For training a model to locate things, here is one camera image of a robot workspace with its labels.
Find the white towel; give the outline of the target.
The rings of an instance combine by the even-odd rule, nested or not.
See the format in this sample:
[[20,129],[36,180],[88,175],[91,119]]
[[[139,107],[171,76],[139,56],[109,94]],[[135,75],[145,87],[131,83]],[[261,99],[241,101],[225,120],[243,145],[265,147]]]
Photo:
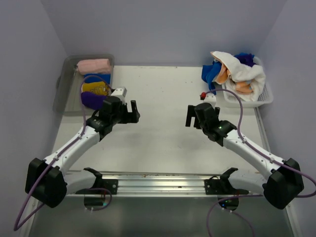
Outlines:
[[[212,54],[215,54],[217,56],[220,54],[224,55],[224,54],[229,54],[229,53],[221,52],[221,51],[213,51],[211,52],[211,55]],[[251,87],[254,90],[253,93],[240,94],[230,87],[231,85],[230,82],[224,83],[224,85],[226,86],[228,90],[233,91],[235,94],[237,94],[242,100],[246,102],[255,102],[258,100],[259,96],[262,94],[264,86],[265,86],[266,75],[264,73],[263,67],[256,64],[253,67],[251,67],[251,69],[246,70],[246,72],[243,75],[245,75],[246,79],[251,79],[251,76],[254,76],[254,79],[251,83]]]

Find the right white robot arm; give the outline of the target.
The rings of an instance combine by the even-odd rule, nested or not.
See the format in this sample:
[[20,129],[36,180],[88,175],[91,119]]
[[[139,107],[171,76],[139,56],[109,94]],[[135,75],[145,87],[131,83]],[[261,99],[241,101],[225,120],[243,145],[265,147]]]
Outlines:
[[256,172],[229,168],[219,178],[204,181],[208,195],[263,195],[277,209],[284,209],[304,189],[300,166],[290,158],[276,157],[238,133],[237,127],[227,120],[219,120],[220,109],[210,103],[189,105],[186,127],[194,126],[220,146],[234,152]]

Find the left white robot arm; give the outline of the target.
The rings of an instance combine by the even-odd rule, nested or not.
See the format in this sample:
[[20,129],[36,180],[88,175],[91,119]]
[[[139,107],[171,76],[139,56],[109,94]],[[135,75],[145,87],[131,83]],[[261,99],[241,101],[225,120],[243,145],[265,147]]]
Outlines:
[[105,195],[100,172],[92,168],[84,168],[77,174],[68,171],[84,153],[111,133],[116,124],[138,123],[137,103],[134,100],[130,103],[131,111],[119,97],[107,97],[101,109],[84,122],[69,142],[43,160],[33,159],[28,167],[26,193],[51,208],[58,206],[66,195],[81,190]]

